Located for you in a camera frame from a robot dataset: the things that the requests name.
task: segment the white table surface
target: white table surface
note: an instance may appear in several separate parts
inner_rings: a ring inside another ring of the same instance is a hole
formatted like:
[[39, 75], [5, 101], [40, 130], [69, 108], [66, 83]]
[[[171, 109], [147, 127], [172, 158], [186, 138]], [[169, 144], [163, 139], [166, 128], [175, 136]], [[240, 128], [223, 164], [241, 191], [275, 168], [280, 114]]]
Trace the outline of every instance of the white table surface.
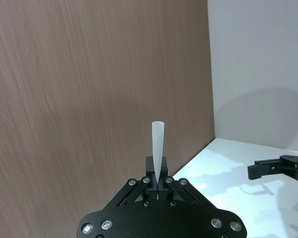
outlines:
[[255, 160], [298, 151], [215, 139], [174, 178], [187, 178], [216, 207], [237, 214], [248, 238], [298, 238], [298, 181], [285, 175], [249, 180]]

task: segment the wood grain wall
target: wood grain wall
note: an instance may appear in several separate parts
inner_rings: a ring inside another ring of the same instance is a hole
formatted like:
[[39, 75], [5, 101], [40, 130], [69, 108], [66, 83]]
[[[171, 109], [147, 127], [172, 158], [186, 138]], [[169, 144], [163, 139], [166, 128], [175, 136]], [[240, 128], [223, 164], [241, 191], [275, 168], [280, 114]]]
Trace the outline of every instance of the wood grain wall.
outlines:
[[206, 0], [0, 0], [0, 238], [75, 237], [145, 174], [214, 138]]

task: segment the white plastic tube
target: white plastic tube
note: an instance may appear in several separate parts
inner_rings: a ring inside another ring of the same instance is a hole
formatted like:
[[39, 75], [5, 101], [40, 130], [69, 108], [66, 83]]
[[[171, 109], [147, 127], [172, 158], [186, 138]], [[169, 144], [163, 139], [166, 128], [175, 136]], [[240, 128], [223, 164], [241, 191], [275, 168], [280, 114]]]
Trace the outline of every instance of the white plastic tube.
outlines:
[[152, 156], [154, 173], [157, 182], [159, 181], [161, 162], [163, 154], [163, 138], [164, 138], [164, 123], [161, 121], [154, 121], [152, 123]]

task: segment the black metal plate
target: black metal plate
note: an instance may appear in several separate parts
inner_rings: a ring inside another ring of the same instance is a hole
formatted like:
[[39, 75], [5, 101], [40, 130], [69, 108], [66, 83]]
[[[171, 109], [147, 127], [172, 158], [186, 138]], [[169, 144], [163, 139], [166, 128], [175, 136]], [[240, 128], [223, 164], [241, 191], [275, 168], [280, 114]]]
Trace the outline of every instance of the black metal plate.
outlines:
[[[102, 234], [105, 238], [221, 238], [223, 233], [230, 238], [246, 238], [247, 231], [241, 219], [234, 213], [214, 209], [204, 209], [203, 206], [177, 201], [170, 206], [170, 200], [150, 200], [150, 206], [143, 206], [143, 201], [129, 205], [110, 208], [86, 215], [80, 222], [78, 238], [96, 238]], [[214, 228], [211, 219], [218, 218], [221, 228]], [[111, 220], [112, 227], [103, 230], [101, 223]], [[233, 231], [230, 222], [239, 222], [242, 230]], [[84, 224], [92, 224], [90, 233], [84, 234], [81, 228]]]

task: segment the screw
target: screw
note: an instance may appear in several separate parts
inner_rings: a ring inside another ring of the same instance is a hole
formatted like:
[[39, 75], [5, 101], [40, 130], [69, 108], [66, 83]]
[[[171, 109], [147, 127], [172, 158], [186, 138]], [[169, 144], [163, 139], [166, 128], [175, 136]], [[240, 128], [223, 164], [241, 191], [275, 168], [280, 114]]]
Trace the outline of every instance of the screw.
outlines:
[[181, 180], [180, 180], [180, 183], [181, 183], [182, 185], [186, 185], [186, 184], [187, 184], [187, 180], [186, 180], [186, 179], [181, 179]]
[[86, 224], [82, 227], [81, 230], [84, 234], [88, 234], [91, 232], [91, 230], [93, 230], [93, 226], [91, 224]]
[[110, 221], [110, 220], [105, 220], [105, 221], [103, 221], [103, 222], [101, 223], [101, 228], [102, 228], [103, 230], [108, 230], [108, 229], [111, 228], [112, 225], [113, 225], [113, 222], [112, 222], [112, 221]]
[[150, 202], [145, 201], [145, 202], [144, 202], [144, 207], [149, 207], [149, 206], [150, 206]]
[[171, 201], [171, 202], [170, 202], [170, 206], [171, 206], [171, 207], [175, 207], [176, 205], [177, 205], [177, 202], [176, 202], [176, 201]]
[[227, 234], [227, 233], [223, 233], [223, 234], [221, 235], [221, 238], [229, 238], [229, 234]]
[[173, 179], [172, 179], [171, 177], [167, 177], [167, 178], [165, 179], [165, 181], [166, 181], [167, 183], [171, 183], [171, 182], [173, 181]]
[[132, 179], [132, 180], [129, 180], [128, 182], [129, 185], [133, 186], [136, 184], [136, 180]]
[[212, 226], [215, 227], [215, 228], [221, 228], [221, 227], [222, 227], [222, 222], [221, 222], [221, 220], [218, 219], [218, 218], [213, 218], [213, 219], [211, 220], [211, 224], [212, 224]]
[[242, 230], [242, 226], [238, 222], [231, 222], [230, 227], [233, 231], [240, 232]]
[[148, 182], [150, 182], [150, 179], [149, 179], [148, 177], [145, 177], [145, 178], [143, 179], [143, 182], [144, 182], [144, 183], [148, 183]]

